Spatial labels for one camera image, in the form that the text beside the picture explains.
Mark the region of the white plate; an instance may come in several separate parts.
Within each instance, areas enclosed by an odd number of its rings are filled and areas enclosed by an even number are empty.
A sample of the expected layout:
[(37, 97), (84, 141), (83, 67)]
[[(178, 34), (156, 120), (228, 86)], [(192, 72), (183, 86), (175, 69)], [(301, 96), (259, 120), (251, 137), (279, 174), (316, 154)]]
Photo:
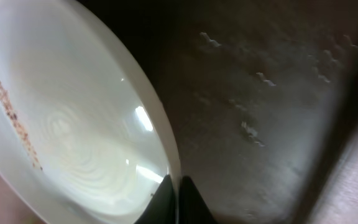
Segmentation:
[(134, 224), (166, 175), (177, 203), (162, 103), (77, 1), (0, 1), (0, 175), (46, 223)]

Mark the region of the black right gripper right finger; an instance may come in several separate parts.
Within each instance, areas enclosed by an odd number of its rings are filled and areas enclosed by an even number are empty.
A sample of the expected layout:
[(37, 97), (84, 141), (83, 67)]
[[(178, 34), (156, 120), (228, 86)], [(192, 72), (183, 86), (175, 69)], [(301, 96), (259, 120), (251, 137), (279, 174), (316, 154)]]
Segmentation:
[(184, 176), (179, 189), (179, 224), (218, 224), (189, 176)]

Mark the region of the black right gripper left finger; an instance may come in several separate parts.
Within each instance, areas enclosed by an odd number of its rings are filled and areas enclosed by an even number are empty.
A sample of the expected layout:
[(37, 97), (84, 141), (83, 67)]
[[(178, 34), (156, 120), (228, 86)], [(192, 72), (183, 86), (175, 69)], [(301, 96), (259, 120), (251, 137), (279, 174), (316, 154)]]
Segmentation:
[(166, 175), (147, 208), (134, 224), (175, 224), (176, 205), (172, 179)]

